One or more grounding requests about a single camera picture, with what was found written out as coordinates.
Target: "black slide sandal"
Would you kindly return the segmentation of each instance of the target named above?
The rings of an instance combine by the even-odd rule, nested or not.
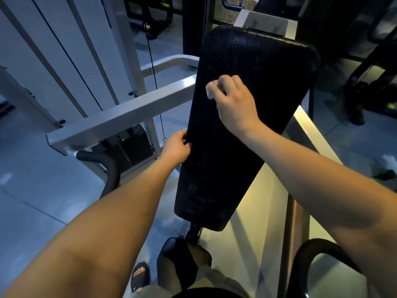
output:
[[[139,269],[139,268],[145,268],[145,271],[142,273],[139,273],[136,276],[131,277],[131,291],[132,293],[135,292],[139,288],[143,288],[144,286],[150,285],[150,271],[149,271],[149,266],[146,262],[140,262],[138,263],[134,270],[132,271],[132,275]]]

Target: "black backrest pad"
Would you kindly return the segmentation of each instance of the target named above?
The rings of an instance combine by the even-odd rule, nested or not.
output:
[[[193,147],[182,164],[176,194],[177,216],[223,230],[264,163],[223,126],[206,84],[223,74],[239,75],[255,98],[260,120],[281,134],[319,64],[314,48],[295,41],[230,26],[207,35],[187,128]]]

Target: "forearm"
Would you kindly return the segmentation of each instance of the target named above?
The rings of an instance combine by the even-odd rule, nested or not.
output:
[[[160,158],[83,211],[44,248],[5,297],[121,296],[175,165]]]
[[[353,258],[378,288],[393,292],[397,195],[372,179],[271,131],[241,140]]]

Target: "right arm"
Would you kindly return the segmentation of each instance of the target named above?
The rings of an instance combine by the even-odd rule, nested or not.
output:
[[[238,76],[209,83],[226,128],[259,155],[294,199],[349,254],[385,297],[397,295],[397,195],[266,127]]]

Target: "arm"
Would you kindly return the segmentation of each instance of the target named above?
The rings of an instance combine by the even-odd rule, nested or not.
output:
[[[259,155],[288,192],[344,248],[384,296],[397,292],[397,195],[266,127],[238,76],[207,86],[226,128]]]
[[[149,168],[72,220],[4,297],[122,297],[165,183],[190,153],[185,134],[171,136]]]

